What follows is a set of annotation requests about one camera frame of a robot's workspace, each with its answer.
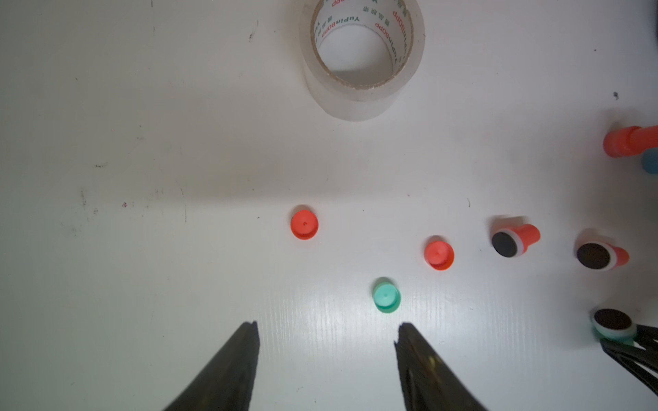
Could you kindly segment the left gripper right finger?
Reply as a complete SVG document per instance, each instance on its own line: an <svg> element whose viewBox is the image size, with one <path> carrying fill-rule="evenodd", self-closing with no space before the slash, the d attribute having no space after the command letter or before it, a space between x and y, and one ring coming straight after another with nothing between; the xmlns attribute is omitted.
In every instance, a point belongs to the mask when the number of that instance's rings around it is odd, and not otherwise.
<svg viewBox="0 0 658 411"><path fill-rule="evenodd" d="M394 347L406 409L486 410L414 325L399 327Z"/></svg>

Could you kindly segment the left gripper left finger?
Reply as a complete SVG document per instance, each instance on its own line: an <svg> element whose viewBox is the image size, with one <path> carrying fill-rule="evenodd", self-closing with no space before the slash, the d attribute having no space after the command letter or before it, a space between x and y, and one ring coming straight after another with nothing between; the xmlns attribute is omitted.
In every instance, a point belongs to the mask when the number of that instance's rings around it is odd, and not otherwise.
<svg viewBox="0 0 658 411"><path fill-rule="evenodd" d="M249 409L259 352L257 323L242 323L166 411Z"/></svg>

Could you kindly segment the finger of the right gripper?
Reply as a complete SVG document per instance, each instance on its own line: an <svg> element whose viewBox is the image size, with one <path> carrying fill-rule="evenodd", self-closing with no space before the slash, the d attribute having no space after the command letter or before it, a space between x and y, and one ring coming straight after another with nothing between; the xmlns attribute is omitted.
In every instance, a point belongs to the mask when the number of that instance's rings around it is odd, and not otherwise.
<svg viewBox="0 0 658 411"><path fill-rule="evenodd" d="M641 339L639 346L613 340L601 340L604 353L657 395L657 342Z"/></svg>
<svg viewBox="0 0 658 411"><path fill-rule="evenodd" d="M644 349L658 349L658 328L648 325L637 325L634 341Z"/></svg>

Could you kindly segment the green stamp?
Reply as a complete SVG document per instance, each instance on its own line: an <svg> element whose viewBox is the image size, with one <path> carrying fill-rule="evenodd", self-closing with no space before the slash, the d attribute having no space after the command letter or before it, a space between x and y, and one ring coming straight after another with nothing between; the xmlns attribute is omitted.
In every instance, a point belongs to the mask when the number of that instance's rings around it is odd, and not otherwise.
<svg viewBox="0 0 658 411"><path fill-rule="evenodd" d="M628 342L637 335L637 325L631 317L617 309L598 309L593 313L591 322L596 333L608 340Z"/></svg>

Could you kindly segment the green cap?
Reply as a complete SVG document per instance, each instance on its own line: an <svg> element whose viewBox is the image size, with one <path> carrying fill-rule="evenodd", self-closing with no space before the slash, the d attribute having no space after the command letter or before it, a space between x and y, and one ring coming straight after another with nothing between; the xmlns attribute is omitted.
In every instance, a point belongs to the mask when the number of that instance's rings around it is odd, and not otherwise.
<svg viewBox="0 0 658 411"><path fill-rule="evenodd" d="M394 313L401 304L401 293L398 287L389 281L380 281L372 290L375 307L382 313Z"/></svg>

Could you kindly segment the blue stamp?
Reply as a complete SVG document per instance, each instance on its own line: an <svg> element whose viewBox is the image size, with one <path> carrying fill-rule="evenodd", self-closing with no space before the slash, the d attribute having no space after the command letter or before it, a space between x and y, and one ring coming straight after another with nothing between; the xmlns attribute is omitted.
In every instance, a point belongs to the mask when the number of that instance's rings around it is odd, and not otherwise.
<svg viewBox="0 0 658 411"><path fill-rule="evenodd" d="M658 148L646 150L641 159L643 170L651 175L658 175Z"/></svg>

